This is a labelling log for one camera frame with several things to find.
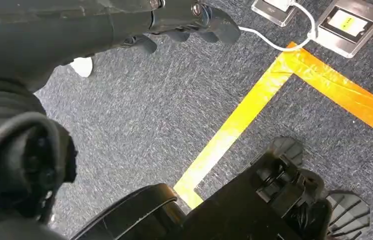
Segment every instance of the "robotic hand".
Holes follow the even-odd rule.
[[[154,52],[144,33],[227,44],[241,34],[228,14],[198,0],[0,0],[0,79],[34,92],[75,58],[117,47]]]
[[[32,92],[54,68],[112,48],[157,46],[144,33],[233,44],[240,30],[197,0],[0,0],[0,209],[46,223],[76,177],[69,133]]]

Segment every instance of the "yellow tape line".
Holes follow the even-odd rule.
[[[301,49],[286,53],[285,64],[310,86],[373,128],[373,94]]]
[[[295,43],[290,43],[288,47],[295,45]],[[283,52],[174,186],[174,190],[189,207],[194,209],[203,202],[194,189],[292,74],[296,74],[316,90],[373,127],[373,94],[342,76],[304,49]]]
[[[194,209],[203,202],[194,189],[292,74],[281,54],[186,170],[174,190],[190,208]]]

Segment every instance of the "floor power socket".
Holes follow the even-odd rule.
[[[297,12],[297,8],[291,6],[293,0],[256,0],[251,10],[267,18],[278,26],[285,27]]]

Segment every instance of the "white object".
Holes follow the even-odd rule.
[[[279,50],[279,51],[282,51],[282,52],[294,52],[294,51],[297,51],[297,50],[301,49],[306,44],[308,44],[310,42],[310,40],[315,40],[317,35],[318,35],[315,19],[313,18],[312,14],[310,14],[310,12],[307,11],[307,9],[305,9],[301,4],[297,3],[295,0],[286,0],[286,1],[289,1],[289,6],[297,7],[298,9],[303,11],[307,15],[307,17],[310,19],[311,30],[310,30],[309,34],[307,35],[307,39],[304,40],[304,42],[302,42],[301,44],[299,44],[295,47],[292,47],[292,48],[280,47],[280,46],[274,44],[273,42],[271,42],[269,39],[267,39],[263,34],[258,32],[257,30],[247,28],[247,27],[242,27],[242,26],[240,26],[239,29],[242,30],[242,31],[246,31],[246,32],[256,34],[261,39],[263,39],[263,41],[265,41],[267,44],[269,44],[272,48],[274,48],[276,50]]]
[[[87,78],[93,72],[93,60],[90,57],[78,57],[70,63],[73,70],[81,77]]]

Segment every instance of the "white cable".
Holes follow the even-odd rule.
[[[242,31],[246,31],[246,32],[250,32],[250,33],[253,33],[253,34],[256,34],[257,36],[259,36],[261,39],[263,39],[263,41],[265,41],[267,44],[269,44],[272,48],[276,49],[276,50],[279,50],[279,51],[282,51],[282,52],[294,52],[294,51],[297,51],[299,49],[301,49],[302,47],[304,47],[306,44],[308,44],[310,42],[310,40],[315,40],[316,37],[317,37],[317,28],[316,28],[316,22],[315,22],[315,19],[313,18],[312,14],[310,14],[309,11],[307,11],[307,9],[305,9],[301,4],[299,4],[298,2],[296,2],[295,0],[293,0],[291,2],[291,6],[295,6],[297,7],[298,9],[300,9],[303,13],[305,13],[307,15],[307,17],[310,19],[310,23],[311,23],[311,30],[310,32],[307,34],[307,38],[306,40],[304,40],[301,44],[295,46],[295,47],[292,47],[292,48],[284,48],[284,47],[280,47],[276,44],[274,44],[273,42],[271,42],[269,39],[267,39],[263,34],[261,34],[260,32],[254,30],[254,29],[251,29],[251,28],[247,28],[247,27],[242,27],[240,26],[239,29],[242,30]]]

